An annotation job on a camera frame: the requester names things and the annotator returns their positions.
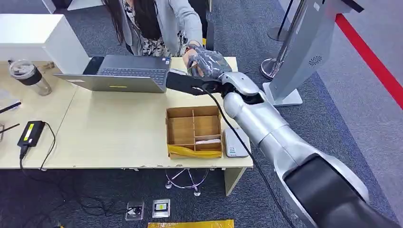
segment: cable on floor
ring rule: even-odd
[[[52,141],[52,144],[51,144],[51,146],[50,146],[50,148],[49,148],[49,150],[48,150],[48,152],[47,152],[47,154],[46,154],[45,159],[43,160],[43,162],[42,162],[42,164],[41,164],[41,166],[40,166],[40,170],[43,169],[43,166],[44,166],[46,160],[48,159],[49,155],[52,153],[52,151],[53,151],[53,149],[54,149],[54,147],[55,147],[55,144],[56,144],[56,135],[55,135],[55,133],[53,132],[53,129],[50,127],[49,123],[47,123],[47,122],[44,122],[44,123],[49,127],[50,131],[52,132],[53,141]],[[40,178],[34,177],[34,176],[32,176],[32,175],[30,175],[30,174],[28,174],[28,173],[25,172],[25,169],[24,169],[22,163],[23,163],[23,160],[24,160],[25,155],[26,155],[27,152],[28,152],[28,149],[29,149],[29,147],[25,146],[25,147],[22,147],[22,148],[21,148],[21,151],[20,151],[20,156],[19,156],[19,168],[21,169],[22,173],[23,173],[27,178],[29,178],[29,179],[31,179],[31,180],[33,180],[33,181],[40,182],[40,183],[44,183],[44,184],[50,184],[50,185],[55,186],[55,187],[58,189],[58,191],[59,191],[59,193],[60,193],[60,195],[61,195],[61,198],[63,199],[63,202],[62,202],[61,204],[59,204],[57,207],[55,207],[55,208],[53,208],[52,210],[50,210],[49,212],[47,212],[47,213],[41,211],[41,212],[39,212],[39,213],[37,213],[37,214],[34,214],[34,215],[31,216],[29,219],[27,219],[27,221],[26,221],[26,222],[24,223],[24,225],[22,226],[23,228],[26,227],[26,226],[29,224],[29,222],[31,222],[33,219],[35,219],[35,218],[37,218],[37,217],[40,217],[40,216],[43,216],[43,218],[37,223],[37,227],[39,227],[40,225],[42,225],[43,222],[44,222],[46,219],[47,219],[47,220],[49,221],[49,223],[50,223],[50,222],[51,222],[50,214],[51,214],[52,212],[56,211],[57,209],[59,209],[60,207],[66,205],[66,204],[68,203],[68,200],[69,200],[69,199],[67,198],[67,197],[68,197],[68,192],[65,191],[65,189],[61,187],[61,184],[62,184],[63,180],[65,180],[66,177],[68,177],[69,175],[65,175],[63,178],[61,178],[61,179],[59,180],[59,182],[54,182],[54,181],[52,181],[52,180],[40,179]],[[110,217],[110,216],[113,216],[113,215],[125,214],[125,213],[127,213],[127,212],[129,212],[129,211],[131,211],[131,210],[133,209],[133,208],[128,208],[128,209],[113,210],[113,207],[114,207],[114,205],[115,205],[115,202],[114,202],[114,201],[113,201],[110,205],[107,205],[102,199],[100,199],[100,198],[98,198],[98,197],[92,197],[92,196],[84,195],[83,193],[80,194],[80,193],[76,190],[76,187],[75,187],[75,177],[74,177],[74,176],[72,177],[71,188],[72,188],[72,191],[73,191],[73,194],[74,194],[73,196],[71,196],[71,200],[75,201],[75,202],[80,206],[80,208],[81,208],[86,214],[88,214],[88,215],[91,215],[91,216],[106,216],[106,217]],[[91,199],[91,200],[94,200],[94,201],[97,202],[98,205],[93,206],[93,205],[85,204],[85,203],[83,203],[83,201],[82,201],[83,199]],[[94,212],[88,211],[89,209],[98,209],[98,210],[101,210],[101,211],[100,211],[100,213],[94,213]]]

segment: laptop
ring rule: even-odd
[[[92,57],[83,74],[53,74],[92,91],[165,93],[170,57]]]

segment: red line on floor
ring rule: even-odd
[[[403,87],[390,73],[375,53],[369,48],[357,31],[351,26],[343,14],[336,15],[336,23],[344,35],[367,63],[372,72],[378,77],[396,103],[403,109]]]

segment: gray blazer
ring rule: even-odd
[[[132,48],[135,55],[142,55],[143,41],[140,31],[131,25],[127,19],[122,0],[119,0],[122,9],[123,35],[126,43]],[[190,6],[188,0],[155,0],[161,34],[167,48],[175,53],[179,51],[177,34],[184,30],[188,41],[196,40],[202,43],[202,23],[199,15]]]

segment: wooden box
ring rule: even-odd
[[[222,143],[197,144],[198,141],[221,138],[221,116],[216,106],[180,107],[166,110],[168,145],[182,146],[194,151],[221,151]],[[169,153],[171,159],[188,158]]]

